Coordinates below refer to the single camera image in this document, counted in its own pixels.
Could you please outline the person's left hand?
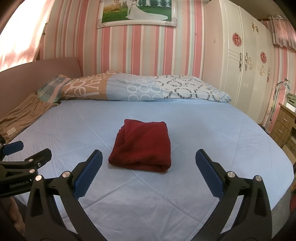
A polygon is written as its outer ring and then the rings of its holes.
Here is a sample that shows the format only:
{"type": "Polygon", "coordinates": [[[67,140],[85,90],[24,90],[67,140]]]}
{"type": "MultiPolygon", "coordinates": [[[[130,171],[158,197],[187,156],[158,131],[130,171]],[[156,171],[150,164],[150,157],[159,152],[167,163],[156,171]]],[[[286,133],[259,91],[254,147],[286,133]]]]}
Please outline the person's left hand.
{"type": "Polygon", "coordinates": [[[13,222],[14,227],[19,231],[22,235],[25,235],[25,224],[23,222],[23,218],[21,213],[19,212],[19,208],[17,206],[16,201],[13,197],[9,198],[11,204],[9,205],[9,216],[13,222]]]}

